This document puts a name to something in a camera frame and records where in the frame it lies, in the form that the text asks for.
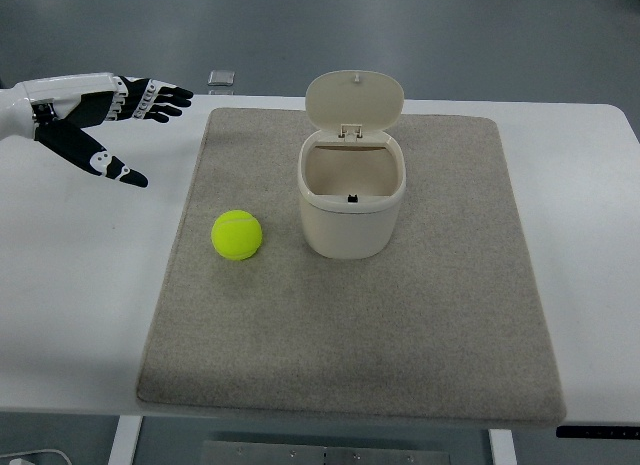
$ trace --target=robot finger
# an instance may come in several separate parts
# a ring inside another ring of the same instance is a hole
[[[191,102],[184,97],[175,95],[158,95],[155,103],[170,103],[176,107],[187,108],[191,106]]]
[[[158,93],[160,95],[173,95],[174,97],[186,98],[187,100],[193,98],[193,92],[180,87],[160,87]]]
[[[98,141],[67,120],[54,120],[36,129],[35,139],[65,160],[92,175],[146,187],[148,180],[111,155]]]

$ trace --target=bin lid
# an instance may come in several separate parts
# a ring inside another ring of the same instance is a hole
[[[320,130],[340,133],[341,125],[361,125],[363,132],[396,123],[404,91],[388,75],[362,70],[329,72],[316,78],[305,100],[307,115]]]

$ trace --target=tennis ball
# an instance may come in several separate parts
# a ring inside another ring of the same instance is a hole
[[[244,210],[230,210],[214,222],[211,243],[216,252],[229,260],[249,258],[262,243],[260,222]]]

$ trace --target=beige mat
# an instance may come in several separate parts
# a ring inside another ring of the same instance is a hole
[[[304,112],[212,112],[142,364],[138,397],[211,409],[551,425],[565,407],[495,123],[403,115],[407,163],[389,245],[358,261],[306,244]],[[245,209],[264,244],[217,256]]]

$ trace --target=white robotic arm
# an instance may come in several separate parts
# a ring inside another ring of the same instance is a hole
[[[91,174],[146,187],[144,175],[82,128],[129,118],[166,123],[191,105],[192,96],[174,85],[111,73],[20,82],[0,90],[0,140],[10,135],[34,139]]]

